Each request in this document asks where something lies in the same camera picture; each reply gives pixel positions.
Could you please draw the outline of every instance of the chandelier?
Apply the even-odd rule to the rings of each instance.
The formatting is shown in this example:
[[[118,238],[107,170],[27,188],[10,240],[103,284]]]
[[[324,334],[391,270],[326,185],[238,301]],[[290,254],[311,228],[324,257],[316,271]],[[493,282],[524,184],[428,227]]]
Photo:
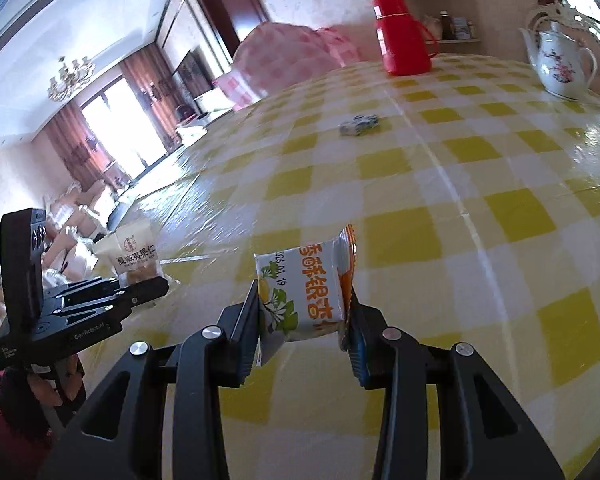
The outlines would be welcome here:
[[[62,63],[62,68],[59,70],[60,81],[58,82],[55,77],[52,77],[49,81],[51,86],[48,89],[49,99],[56,103],[68,99],[74,92],[85,86],[93,76],[96,67],[95,63],[87,57],[83,57],[81,63],[74,59],[71,68],[64,62],[64,56],[59,61]]]

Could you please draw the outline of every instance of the pink cloth cover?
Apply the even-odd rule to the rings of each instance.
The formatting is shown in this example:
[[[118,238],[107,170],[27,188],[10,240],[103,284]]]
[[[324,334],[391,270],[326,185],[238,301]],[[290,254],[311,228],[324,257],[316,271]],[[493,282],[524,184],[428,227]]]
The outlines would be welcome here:
[[[355,45],[333,27],[315,31],[263,22],[240,44],[231,71],[221,75],[216,85],[239,110],[359,60]]]

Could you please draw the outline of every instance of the red lid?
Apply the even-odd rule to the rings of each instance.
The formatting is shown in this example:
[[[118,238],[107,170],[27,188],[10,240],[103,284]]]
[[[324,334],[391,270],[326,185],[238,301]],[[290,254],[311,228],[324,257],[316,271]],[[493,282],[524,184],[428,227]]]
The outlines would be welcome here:
[[[374,10],[376,12],[376,18],[409,12],[404,0],[374,0]]]

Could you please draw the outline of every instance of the white teapot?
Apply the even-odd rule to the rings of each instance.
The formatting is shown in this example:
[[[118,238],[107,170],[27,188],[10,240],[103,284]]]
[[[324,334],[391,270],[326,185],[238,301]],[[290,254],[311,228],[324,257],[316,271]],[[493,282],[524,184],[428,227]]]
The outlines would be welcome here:
[[[583,97],[598,72],[598,62],[593,52],[579,47],[575,40],[560,32],[560,24],[551,22],[551,30],[540,33],[540,49],[526,28],[520,31],[525,37],[526,50],[531,65],[536,69],[544,88],[555,96],[577,101]],[[580,55],[587,52],[593,60],[589,80],[585,79]]]

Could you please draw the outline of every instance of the red thermos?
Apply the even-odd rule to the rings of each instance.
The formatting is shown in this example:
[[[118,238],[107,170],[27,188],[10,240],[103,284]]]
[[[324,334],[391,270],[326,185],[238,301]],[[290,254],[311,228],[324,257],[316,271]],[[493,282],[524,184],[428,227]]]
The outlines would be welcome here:
[[[409,14],[404,0],[374,0],[378,41],[385,70],[392,75],[424,74],[431,70],[431,58],[439,53],[438,42],[427,27]],[[433,41],[430,54],[422,35]]]

